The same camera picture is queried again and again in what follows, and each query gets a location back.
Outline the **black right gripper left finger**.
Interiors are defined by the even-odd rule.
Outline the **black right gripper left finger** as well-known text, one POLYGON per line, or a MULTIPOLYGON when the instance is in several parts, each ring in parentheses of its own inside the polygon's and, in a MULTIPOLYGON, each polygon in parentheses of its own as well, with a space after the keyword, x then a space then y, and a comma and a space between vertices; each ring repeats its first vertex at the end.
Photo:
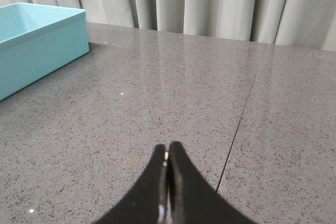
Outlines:
POLYGON ((166 223, 166 179, 167 151, 159 144, 133 187, 96 223, 166 223))

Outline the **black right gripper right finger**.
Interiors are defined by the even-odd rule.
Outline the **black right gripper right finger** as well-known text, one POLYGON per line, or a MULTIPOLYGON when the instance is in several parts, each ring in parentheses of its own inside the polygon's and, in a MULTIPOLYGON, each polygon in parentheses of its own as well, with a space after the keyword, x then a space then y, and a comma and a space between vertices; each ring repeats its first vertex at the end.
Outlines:
POLYGON ((169 146, 169 186, 173 223, 254 223, 209 185, 180 142, 169 146))

